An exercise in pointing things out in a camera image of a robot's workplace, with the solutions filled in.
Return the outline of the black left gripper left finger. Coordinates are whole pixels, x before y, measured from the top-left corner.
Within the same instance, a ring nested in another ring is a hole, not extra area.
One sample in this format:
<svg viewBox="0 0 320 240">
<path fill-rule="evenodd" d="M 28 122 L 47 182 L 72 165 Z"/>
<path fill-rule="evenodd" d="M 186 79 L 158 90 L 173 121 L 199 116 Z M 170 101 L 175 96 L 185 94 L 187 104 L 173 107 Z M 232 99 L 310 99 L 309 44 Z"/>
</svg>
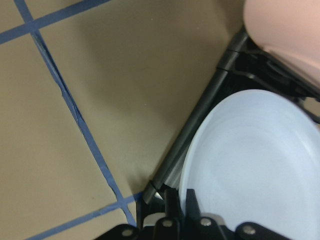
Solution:
<svg viewBox="0 0 320 240">
<path fill-rule="evenodd" d="M 166 220 L 179 222 L 183 220 L 179 193 L 175 188 L 167 188 L 164 191 L 164 205 Z"/>
</svg>

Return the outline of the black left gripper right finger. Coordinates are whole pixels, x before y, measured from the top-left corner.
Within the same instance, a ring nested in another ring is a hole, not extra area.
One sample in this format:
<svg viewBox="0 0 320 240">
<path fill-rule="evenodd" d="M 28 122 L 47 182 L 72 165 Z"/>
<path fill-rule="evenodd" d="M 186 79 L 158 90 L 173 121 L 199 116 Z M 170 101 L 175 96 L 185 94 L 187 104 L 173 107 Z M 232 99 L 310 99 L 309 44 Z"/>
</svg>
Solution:
<svg viewBox="0 0 320 240">
<path fill-rule="evenodd" d="M 199 204 L 194 189 L 188 188 L 186 191 L 185 216 L 192 221 L 197 221 L 201 216 Z"/>
</svg>

